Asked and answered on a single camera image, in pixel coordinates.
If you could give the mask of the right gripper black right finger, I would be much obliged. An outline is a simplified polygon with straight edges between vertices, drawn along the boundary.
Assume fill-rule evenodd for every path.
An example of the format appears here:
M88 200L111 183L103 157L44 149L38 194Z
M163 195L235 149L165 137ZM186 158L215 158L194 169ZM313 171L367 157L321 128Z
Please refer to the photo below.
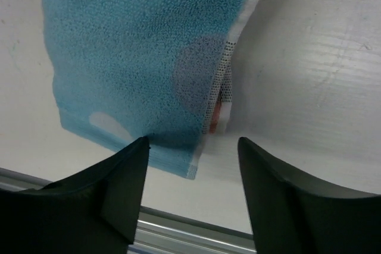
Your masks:
M300 170L238 141L239 168L258 253L379 253L380 196Z

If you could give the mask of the light blue patterned cloth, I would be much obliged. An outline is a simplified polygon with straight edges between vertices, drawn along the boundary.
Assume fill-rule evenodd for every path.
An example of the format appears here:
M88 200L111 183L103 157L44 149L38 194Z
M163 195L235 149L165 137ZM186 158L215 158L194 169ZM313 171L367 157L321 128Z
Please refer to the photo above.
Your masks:
M42 0L64 129L193 180L232 108L231 59L259 0Z

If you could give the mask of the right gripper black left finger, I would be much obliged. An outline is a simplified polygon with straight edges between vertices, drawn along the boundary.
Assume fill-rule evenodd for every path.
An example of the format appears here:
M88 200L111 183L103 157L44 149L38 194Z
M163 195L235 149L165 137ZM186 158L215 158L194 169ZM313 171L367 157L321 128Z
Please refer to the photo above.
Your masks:
M149 161L141 137L41 189L1 191L2 253L126 253L134 242Z

